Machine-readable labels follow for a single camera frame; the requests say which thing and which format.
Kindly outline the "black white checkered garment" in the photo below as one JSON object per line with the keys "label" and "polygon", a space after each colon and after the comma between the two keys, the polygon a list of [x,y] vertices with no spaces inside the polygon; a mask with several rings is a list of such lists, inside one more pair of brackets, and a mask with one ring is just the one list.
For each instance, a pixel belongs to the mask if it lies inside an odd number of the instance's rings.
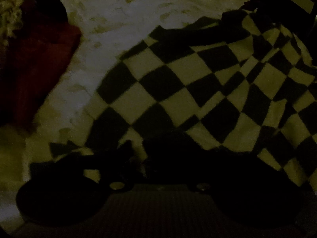
{"label": "black white checkered garment", "polygon": [[251,2],[182,28],[155,27],[94,93],[83,145],[50,142],[43,173],[123,190],[199,187],[207,175],[282,176],[316,194],[316,65]]}

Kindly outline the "dark red pillow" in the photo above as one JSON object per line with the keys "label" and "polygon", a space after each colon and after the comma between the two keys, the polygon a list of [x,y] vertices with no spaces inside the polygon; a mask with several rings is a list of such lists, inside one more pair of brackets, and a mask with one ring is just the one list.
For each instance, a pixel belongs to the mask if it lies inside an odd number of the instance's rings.
{"label": "dark red pillow", "polygon": [[60,0],[26,0],[9,45],[1,45],[1,127],[29,132],[81,40]]}

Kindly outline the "white floral bed sheet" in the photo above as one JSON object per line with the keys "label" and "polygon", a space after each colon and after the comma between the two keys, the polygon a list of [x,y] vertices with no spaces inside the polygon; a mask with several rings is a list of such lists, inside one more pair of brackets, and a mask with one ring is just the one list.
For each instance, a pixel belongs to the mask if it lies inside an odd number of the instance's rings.
{"label": "white floral bed sheet", "polygon": [[66,72],[57,79],[27,133],[1,130],[1,227],[12,232],[23,220],[15,204],[29,180],[29,164],[49,160],[49,143],[83,145],[96,105],[94,93],[121,53],[155,27],[185,27],[199,17],[220,18],[246,0],[62,0],[82,36]]}

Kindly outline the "patterned cartoon blanket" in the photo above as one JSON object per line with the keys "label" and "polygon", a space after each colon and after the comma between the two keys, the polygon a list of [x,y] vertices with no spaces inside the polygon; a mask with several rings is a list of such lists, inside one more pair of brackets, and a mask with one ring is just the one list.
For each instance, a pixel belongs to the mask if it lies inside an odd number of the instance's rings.
{"label": "patterned cartoon blanket", "polygon": [[21,6],[26,0],[1,0],[1,45],[8,46],[9,38],[14,37],[14,31],[19,29],[21,21]]}

